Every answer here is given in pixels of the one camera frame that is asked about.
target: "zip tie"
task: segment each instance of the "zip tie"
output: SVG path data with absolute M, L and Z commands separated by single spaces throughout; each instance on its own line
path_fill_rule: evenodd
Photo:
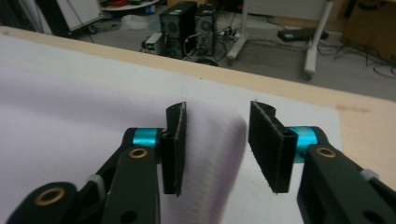
M 362 170 L 361 171 L 361 175 L 363 176 L 365 181 L 370 181 L 373 178 L 379 179 L 379 175 L 376 172 L 374 172 L 374 171 L 372 171 L 370 169 Z
M 96 184 L 99 193 L 99 199 L 102 201 L 106 198 L 105 182 L 100 175 L 90 175 L 87 181 L 92 181 Z

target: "white sheet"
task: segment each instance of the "white sheet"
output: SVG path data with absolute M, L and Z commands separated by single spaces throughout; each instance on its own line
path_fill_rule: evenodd
M 274 106 L 286 126 L 321 127 L 341 149 L 335 110 L 0 35 L 0 222 L 45 183 L 81 187 L 128 127 L 164 127 L 171 103 L 219 105 L 248 120 L 251 100 Z M 290 194 L 275 195 L 247 145 L 222 223 L 302 223 L 301 171 Z

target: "gray floor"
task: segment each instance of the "gray floor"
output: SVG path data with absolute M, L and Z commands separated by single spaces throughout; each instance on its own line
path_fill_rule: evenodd
M 160 30 L 158 15 L 163 10 L 164 7 L 157 7 L 156 14 L 145 16 L 149 23 L 148 29 L 102 32 L 92 35 L 92 39 L 96 44 L 139 51 L 141 42 Z M 218 20 L 219 29 L 225 27 L 226 24 L 230 24 L 232 17 L 233 13 L 220 15 Z M 294 43 L 294 47 L 279 46 L 279 43 L 285 43 L 282 43 L 276 37 L 276 31 L 283 28 L 268 24 L 262 18 L 256 18 L 256 21 L 254 19 L 249 26 L 255 27 L 255 24 L 259 24 L 263 27 L 267 26 L 268 29 L 260 29 L 260 31 L 251 29 L 252 38 L 257 39 L 257 41 L 247 42 L 237 59 L 233 61 L 232 66 L 228 64 L 227 59 L 219 61 L 219 66 L 261 76 L 281 78 L 308 85 L 396 101 L 396 76 L 391 73 L 390 66 L 375 67 L 378 72 L 385 75 L 381 76 L 373 70 L 376 65 L 375 58 L 369 57 L 368 65 L 366 65 L 366 56 L 361 52 L 354 49 L 324 46 L 341 46 L 339 42 L 341 34 L 330 33 L 329 39 L 320 44 L 320 49 L 328 55 L 318 55 L 317 72 L 314 74 L 313 79 L 307 82 L 303 72 L 305 53 L 302 47 L 304 43 Z M 239 23 L 240 15 L 237 14 L 233 20 L 232 27 L 240 27 Z M 81 40 L 90 41 L 87 36 L 83 36 Z M 269 40 L 275 40 L 276 43 L 270 43 Z M 226 44 L 227 50 L 232 45 L 233 41 L 228 41 Z M 223 46 L 218 44 L 216 58 L 221 58 L 223 54 Z M 195 58 L 187 58 L 186 60 L 195 61 Z

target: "computer tower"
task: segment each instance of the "computer tower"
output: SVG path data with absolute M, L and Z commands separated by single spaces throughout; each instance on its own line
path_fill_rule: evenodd
M 184 43 L 185 39 L 167 39 L 164 43 L 163 52 L 161 52 L 161 56 L 174 58 L 174 59 L 183 59 L 185 58 L 186 52 L 189 53 L 195 46 L 195 38 L 191 38 L 188 42 Z
M 200 33 L 196 41 L 197 52 L 200 56 L 215 54 L 217 15 L 214 6 L 211 4 L 200 5 L 195 13 L 195 33 Z
M 194 35 L 196 2 L 179 2 L 160 14 L 161 31 L 167 39 Z

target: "wooden table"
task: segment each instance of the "wooden table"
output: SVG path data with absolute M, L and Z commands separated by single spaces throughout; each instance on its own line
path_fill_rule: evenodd
M 376 171 L 385 184 L 396 189 L 396 175 L 393 173 L 396 162 L 394 102 L 9 27 L 0 27 L 0 33 L 336 109 L 340 115 L 346 155 L 363 168 Z

